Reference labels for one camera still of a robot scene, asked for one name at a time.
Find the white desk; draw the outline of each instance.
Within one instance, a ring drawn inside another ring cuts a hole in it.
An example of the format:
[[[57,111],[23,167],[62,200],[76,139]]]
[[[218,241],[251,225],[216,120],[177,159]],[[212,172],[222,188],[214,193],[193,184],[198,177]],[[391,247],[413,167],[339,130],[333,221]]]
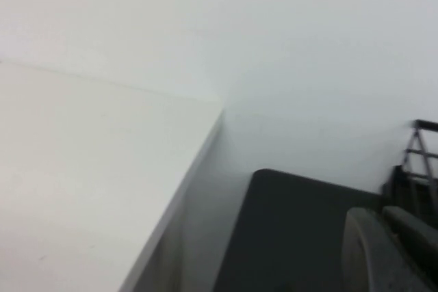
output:
[[[130,291],[220,112],[0,64],[0,291]]]

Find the metal frame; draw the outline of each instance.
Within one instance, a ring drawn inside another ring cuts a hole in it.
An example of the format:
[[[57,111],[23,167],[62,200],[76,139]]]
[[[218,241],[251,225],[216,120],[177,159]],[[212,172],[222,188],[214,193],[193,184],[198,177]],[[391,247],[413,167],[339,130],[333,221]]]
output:
[[[422,178],[428,181],[428,188],[430,198],[433,204],[433,210],[435,215],[438,215],[438,179],[436,179],[433,175],[432,166],[429,163],[429,159],[438,159],[438,154],[428,152],[426,149],[426,145],[424,143],[424,138],[422,136],[422,130],[433,131],[438,133],[438,123],[424,121],[424,120],[416,120],[413,122],[414,132],[409,140],[408,147],[404,152],[404,158],[402,162],[402,167],[406,168],[405,172],[409,178],[409,185],[412,192],[413,204],[415,214],[420,217],[420,204],[418,201],[418,194],[416,189],[416,183],[413,180],[414,178]],[[420,146],[419,150],[412,149],[415,140],[418,141],[418,145]],[[416,174],[412,172],[411,162],[409,161],[410,154],[421,155],[423,159],[424,168],[426,169],[426,174]]]

